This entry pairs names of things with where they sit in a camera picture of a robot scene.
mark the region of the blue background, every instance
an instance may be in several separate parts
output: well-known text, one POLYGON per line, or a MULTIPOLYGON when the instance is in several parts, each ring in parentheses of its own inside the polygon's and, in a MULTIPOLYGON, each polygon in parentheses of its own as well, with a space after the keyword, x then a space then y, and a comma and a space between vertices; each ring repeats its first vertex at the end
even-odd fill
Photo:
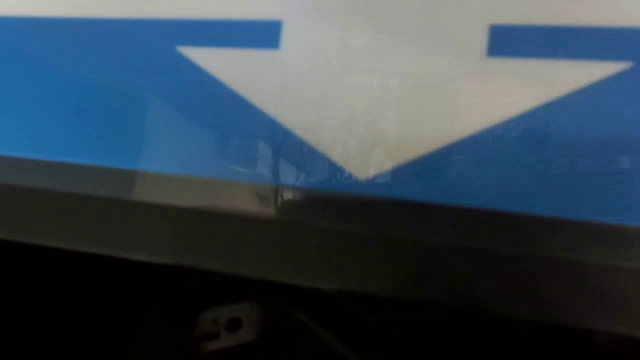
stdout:
MULTIPOLYGON (((640 69, 357 182, 176 45, 282 23, 0 17, 0 154, 640 226, 640 69)), ((488 55, 640 59, 640 29, 493 25, 488 55)))

